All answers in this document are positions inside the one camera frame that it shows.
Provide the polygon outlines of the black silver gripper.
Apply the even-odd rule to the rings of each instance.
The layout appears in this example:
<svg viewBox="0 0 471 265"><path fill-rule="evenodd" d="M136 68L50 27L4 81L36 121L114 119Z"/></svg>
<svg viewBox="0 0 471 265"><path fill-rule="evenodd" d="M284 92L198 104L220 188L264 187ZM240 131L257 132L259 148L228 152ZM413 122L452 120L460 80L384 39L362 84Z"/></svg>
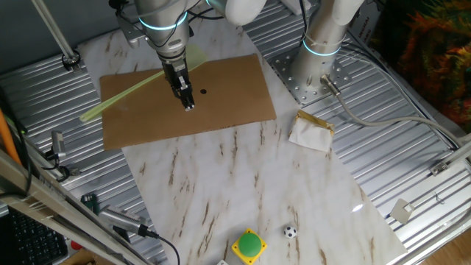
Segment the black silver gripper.
<svg viewBox="0 0 471 265"><path fill-rule="evenodd" d="M174 96L182 101L186 111L192 110L194 98L186 59L181 57L176 60L164 60L162 65Z"/></svg>

